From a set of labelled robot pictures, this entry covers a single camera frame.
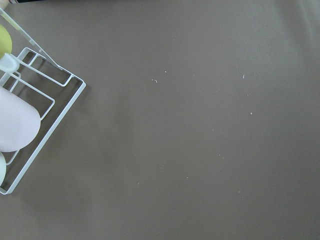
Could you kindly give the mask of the yellow cup on rack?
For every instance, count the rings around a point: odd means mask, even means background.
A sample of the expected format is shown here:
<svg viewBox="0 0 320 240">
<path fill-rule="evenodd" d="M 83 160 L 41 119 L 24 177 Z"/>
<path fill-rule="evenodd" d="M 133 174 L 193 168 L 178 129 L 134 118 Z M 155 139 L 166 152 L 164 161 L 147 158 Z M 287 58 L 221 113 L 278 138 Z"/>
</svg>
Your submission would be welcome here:
<svg viewBox="0 0 320 240">
<path fill-rule="evenodd" d="M 11 36 L 7 29 L 0 25 L 0 57 L 2 58 L 6 53 L 11 54 L 13 43 Z"/>
</svg>

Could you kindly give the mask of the white cup on rack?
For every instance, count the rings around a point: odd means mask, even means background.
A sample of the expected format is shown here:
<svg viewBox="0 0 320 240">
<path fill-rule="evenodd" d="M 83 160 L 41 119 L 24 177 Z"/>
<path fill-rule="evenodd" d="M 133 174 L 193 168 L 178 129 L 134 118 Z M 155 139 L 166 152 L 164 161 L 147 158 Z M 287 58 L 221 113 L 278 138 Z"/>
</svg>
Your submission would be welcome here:
<svg viewBox="0 0 320 240">
<path fill-rule="evenodd" d="M 2 185 L 5 177 L 6 177 L 6 170 L 7 170 L 7 162 L 2 152 L 0 152 L 0 186 Z"/>
</svg>

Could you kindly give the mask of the pink cup on rack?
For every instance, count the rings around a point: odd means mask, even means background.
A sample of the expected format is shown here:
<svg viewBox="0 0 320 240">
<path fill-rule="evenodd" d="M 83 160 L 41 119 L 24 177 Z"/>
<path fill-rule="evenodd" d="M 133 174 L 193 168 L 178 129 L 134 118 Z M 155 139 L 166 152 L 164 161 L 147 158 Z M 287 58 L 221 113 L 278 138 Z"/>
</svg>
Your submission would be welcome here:
<svg viewBox="0 0 320 240">
<path fill-rule="evenodd" d="M 14 152 L 26 147 L 41 126 L 39 112 L 30 104 L 0 88 L 0 151 Z"/>
</svg>

